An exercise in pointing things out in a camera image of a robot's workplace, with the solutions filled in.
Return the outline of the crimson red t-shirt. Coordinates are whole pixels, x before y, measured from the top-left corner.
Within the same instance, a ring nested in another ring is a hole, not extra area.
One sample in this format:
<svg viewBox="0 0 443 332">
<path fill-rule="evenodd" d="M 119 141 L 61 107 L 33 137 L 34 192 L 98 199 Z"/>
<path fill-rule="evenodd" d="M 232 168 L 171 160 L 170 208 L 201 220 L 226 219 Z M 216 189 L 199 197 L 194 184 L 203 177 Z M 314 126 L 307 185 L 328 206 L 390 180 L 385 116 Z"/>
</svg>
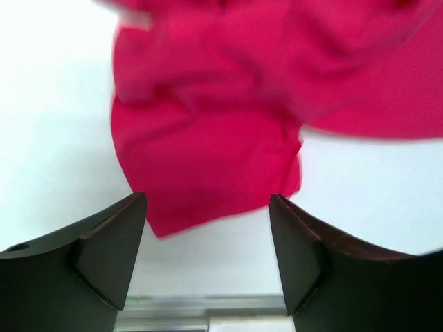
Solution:
<svg viewBox="0 0 443 332">
<path fill-rule="evenodd" d="M 116 1 L 111 134 L 167 237 L 300 189 L 299 131 L 442 136 L 441 1 Z"/>
</svg>

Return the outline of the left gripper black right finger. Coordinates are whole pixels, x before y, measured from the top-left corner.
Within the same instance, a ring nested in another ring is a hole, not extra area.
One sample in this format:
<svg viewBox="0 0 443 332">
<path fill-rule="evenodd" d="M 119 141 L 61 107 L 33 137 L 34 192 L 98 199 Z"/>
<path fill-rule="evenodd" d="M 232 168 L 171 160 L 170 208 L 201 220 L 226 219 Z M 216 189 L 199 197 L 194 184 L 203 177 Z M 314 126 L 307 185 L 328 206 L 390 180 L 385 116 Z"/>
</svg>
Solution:
<svg viewBox="0 0 443 332">
<path fill-rule="evenodd" d="M 269 215 L 297 331 L 442 330 L 442 252 L 409 255 L 321 221 L 280 195 Z"/>
</svg>

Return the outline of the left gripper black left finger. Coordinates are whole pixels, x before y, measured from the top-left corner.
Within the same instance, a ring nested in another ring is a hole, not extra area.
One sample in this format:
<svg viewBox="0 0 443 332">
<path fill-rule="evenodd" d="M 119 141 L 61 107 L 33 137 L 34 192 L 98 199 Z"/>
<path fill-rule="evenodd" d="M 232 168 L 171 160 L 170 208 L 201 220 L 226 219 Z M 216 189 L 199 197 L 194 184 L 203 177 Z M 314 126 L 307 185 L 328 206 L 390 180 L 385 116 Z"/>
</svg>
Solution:
<svg viewBox="0 0 443 332">
<path fill-rule="evenodd" d="M 113 331 L 146 211 L 145 195 L 133 193 L 1 252 L 1 330 Z"/>
</svg>

